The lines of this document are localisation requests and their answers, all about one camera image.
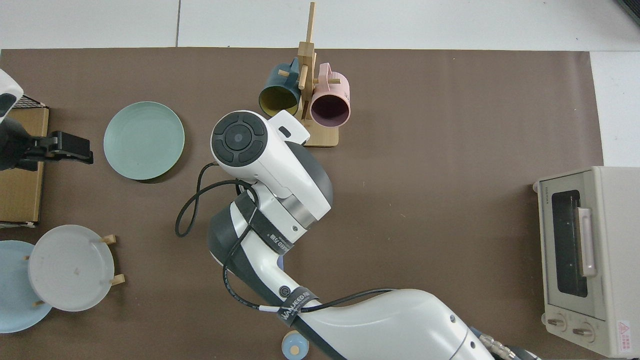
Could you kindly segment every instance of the pink mug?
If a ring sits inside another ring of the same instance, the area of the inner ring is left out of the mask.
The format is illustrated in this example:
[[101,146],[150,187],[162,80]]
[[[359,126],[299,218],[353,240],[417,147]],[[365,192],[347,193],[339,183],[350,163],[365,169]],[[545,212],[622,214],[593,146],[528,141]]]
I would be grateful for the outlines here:
[[349,81],[339,72],[331,71],[329,63],[320,64],[318,84],[309,105],[311,118],[324,127],[343,125],[351,115]]

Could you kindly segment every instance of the white floor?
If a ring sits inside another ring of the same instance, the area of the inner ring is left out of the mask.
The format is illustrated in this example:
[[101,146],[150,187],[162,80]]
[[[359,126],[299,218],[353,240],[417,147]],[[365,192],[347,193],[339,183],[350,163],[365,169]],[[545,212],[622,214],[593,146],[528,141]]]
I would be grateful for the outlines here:
[[[316,0],[318,48],[590,51],[605,165],[640,166],[640,26],[615,0]],[[307,0],[2,0],[0,49],[297,47]]]

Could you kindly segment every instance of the plate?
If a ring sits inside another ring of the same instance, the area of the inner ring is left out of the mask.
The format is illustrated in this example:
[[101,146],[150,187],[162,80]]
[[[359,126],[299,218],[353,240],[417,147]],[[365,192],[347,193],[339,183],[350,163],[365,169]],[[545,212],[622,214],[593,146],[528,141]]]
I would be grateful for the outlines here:
[[63,225],[44,234],[29,258],[29,280],[47,304],[64,311],[97,305],[109,292],[113,256],[95,232]]
[[182,154],[184,128],[165,105],[136,102],[120,110],[104,133],[104,155],[120,175],[148,180],[169,171]]
[[42,320],[51,305],[42,304],[29,283],[29,262],[33,245],[24,241],[0,241],[0,334],[16,332],[34,326]]

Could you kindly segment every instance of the green plate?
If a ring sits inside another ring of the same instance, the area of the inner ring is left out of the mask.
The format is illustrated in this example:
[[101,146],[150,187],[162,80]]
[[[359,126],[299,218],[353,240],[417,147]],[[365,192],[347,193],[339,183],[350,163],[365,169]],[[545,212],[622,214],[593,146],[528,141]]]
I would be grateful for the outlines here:
[[104,133],[104,155],[120,175],[148,180],[169,171],[184,148],[184,128],[171,109],[152,101],[120,110]]

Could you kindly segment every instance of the cardboard box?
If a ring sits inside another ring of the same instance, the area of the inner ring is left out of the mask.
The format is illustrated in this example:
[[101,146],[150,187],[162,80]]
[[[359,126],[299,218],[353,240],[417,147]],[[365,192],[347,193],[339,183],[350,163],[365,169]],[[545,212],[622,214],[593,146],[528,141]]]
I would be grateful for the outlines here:
[[[8,117],[17,120],[32,136],[46,136],[48,108],[14,108]],[[11,169],[0,172],[0,228],[33,227],[40,221],[43,163],[37,171]]]

